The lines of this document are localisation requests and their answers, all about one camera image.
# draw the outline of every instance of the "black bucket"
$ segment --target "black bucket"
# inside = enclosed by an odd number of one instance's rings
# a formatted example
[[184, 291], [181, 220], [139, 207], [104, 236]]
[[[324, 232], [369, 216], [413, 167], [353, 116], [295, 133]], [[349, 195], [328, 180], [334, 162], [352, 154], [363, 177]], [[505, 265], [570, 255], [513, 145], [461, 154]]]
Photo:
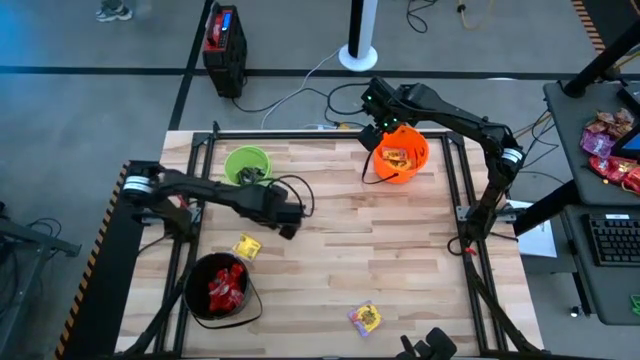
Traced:
[[[240, 276], [240, 290], [244, 295], [244, 299], [242, 300], [242, 304], [237, 306], [235, 309], [231, 311], [209, 311], [209, 282], [215, 279], [218, 270], [228, 269], [231, 270], [231, 266], [234, 264], [239, 264], [242, 266], [244, 272]], [[202, 320], [220, 320], [229, 316], [233, 316], [238, 314], [249, 302], [249, 285], [251, 281], [249, 280], [249, 272], [247, 267], [244, 265], [242, 260], [233, 256], [229, 253], [213, 253], [200, 258], [193, 268], [191, 268], [191, 272], [187, 277], [187, 280], [184, 284], [184, 292], [182, 294], [182, 298], [184, 300], [187, 309], [191, 312], [193, 317], [198, 321], [198, 319]], [[222, 327], [207, 327], [207, 328], [228, 328], [232, 327], [229, 325], [224, 325]]]

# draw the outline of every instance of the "white pole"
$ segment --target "white pole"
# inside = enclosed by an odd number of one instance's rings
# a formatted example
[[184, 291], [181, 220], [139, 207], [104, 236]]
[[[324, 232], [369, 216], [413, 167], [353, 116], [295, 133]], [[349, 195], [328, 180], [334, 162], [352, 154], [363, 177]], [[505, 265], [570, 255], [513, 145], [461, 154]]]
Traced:
[[351, 71], [367, 71], [378, 61], [371, 46], [378, 0], [352, 0], [349, 43], [340, 49], [340, 63]]

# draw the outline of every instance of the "person's foot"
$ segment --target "person's foot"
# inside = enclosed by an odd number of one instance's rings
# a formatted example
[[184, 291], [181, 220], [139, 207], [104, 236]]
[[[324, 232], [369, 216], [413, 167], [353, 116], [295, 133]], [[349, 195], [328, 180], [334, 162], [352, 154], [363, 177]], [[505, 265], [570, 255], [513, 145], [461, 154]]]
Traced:
[[110, 22], [113, 20], [125, 21], [132, 17], [133, 11], [124, 5], [120, 5], [120, 7], [115, 10], [103, 6], [100, 10], [96, 11], [96, 20], [100, 22]]

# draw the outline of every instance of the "wooden table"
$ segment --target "wooden table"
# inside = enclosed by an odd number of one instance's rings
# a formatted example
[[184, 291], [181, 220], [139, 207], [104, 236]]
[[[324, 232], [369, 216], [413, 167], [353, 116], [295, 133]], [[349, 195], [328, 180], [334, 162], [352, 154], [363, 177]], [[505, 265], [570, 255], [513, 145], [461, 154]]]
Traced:
[[[161, 164], [185, 171], [192, 135], [169, 132]], [[207, 205], [198, 256], [229, 251], [243, 232], [259, 240], [263, 248], [248, 268], [264, 314], [228, 330], [205, 330], [189, 318], [183, 356], [395, 356], [402, 350], [401, 335], [415, 342], [436, 326], [457, 344], [458, 356], [478, 354], [462, 261], [446, 250], [457, 230], [440, 140], [430, 141], [428, 163], [404, 185], [363, 184], [367, 152], [355, 140], [219, 140], [211, 178], [221, 180], [229, 152], [247, 144], [269, 154], [274, 176], [306, 179], [315, 193], [316, 210], [288, 241], [229, 208]], [[473, 142], [467, 142], [466, 149], [479, 196], [487, 182], [482, 151]], [[454, 159], [465, 198], [455, 152]], [[367, 178], [375, 180], [371, 168]], [[292, 185], [308, 204], [305, 188]], [[494, 231], [513, 236], [508, 225], [496, 225]], [[162, 226], [146, 229], [141, 246], [160, 236]], [[492, 236], [487, 247], [501, 305], [528, 340], [542, 348], [517, 243]], [[158, 310], [170, 252], [167, 240], [138, 258], [117, 350], [130, 346]], [[367, 300], [380, 308], [384, 323], [361, 338], [346, 314]], [[495, 348], [488, 310], [482, 306]], [[169, 323], [168, 346], [177, 308]], [[232, 321], [257, 311], [253, 297]]]

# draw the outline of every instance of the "orange and black warning tape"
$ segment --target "orange and black warning tape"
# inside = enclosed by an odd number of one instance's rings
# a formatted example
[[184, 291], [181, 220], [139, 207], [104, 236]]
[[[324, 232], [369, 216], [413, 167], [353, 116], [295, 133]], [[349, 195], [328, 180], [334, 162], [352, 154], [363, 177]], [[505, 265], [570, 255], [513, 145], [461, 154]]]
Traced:
[[73, 303], [71, 304], [71, 309], [69, 310], [69, 316], [64, 323], [62, 334], [60, 334], [58, 346], [56, 347], [55, 351], [56, 359], [62, 359], [64, 355], [64, 348], [69, 342], [71, 329], [73, 329], [73, 324], [75, 322], [76, 316], [78, 315], [78, 311], [80, 310], [80, 304], [82, 304], [82, 300], [84, 299], [87, 287], [89, 286], [89, 279], [91, 279], [91, 274], [93, 273], [93, 269], [95, 268], [98, 255], [100, 254], [102, 241], [104, 240], [104, 237], [107, 233], [107, 227], [109, 226], [109, 222], [111, 221], [113, 209], [115, 208], [116, 202], [118, 201], [118, 194], [120, 194], [120, 190], [122, 189], [122, 185], [124, 184], [124, 176], [127, 173], [128, 166], [129, 164], [124, 164], [122, 166], [122, 170], [120, 170], [120, 175], [118, 177], [118, 181], [116, 182], [116, 186], [113, 188], [113, 192], [111, 193], [109, 206], [107, 206], [107, 210], [102, 219], [102, 224], [100, 225], [100, 230], [98, 231], [98, 236], [96, 237], [93, 248], [91, 249], [91, 253], [89, 254], [89, 259], [87, 260], [87, 267], [82, 274], [82, 279], [80, 280], [80, 284], [78, 285], [78, 291], [76, 292], [76, 296], [74, 296], [73, 298]]
[[587, 8], [582, 3], [582, 0], [571, 0], [571, 3], [573, 3], [573, 7], [576, 9], [576, 12], [580, 17], [580, 21], [582, 22], [584, 29], [587, 31], [591, 44], [593, 44], [596, 52], [600, 54], [605, 49], [604, 42], [602, 42], [600, 33], [598, 33], [595, 25], [593, 25], [593, 21], [591, 21], [591, 16], [589, 16]]

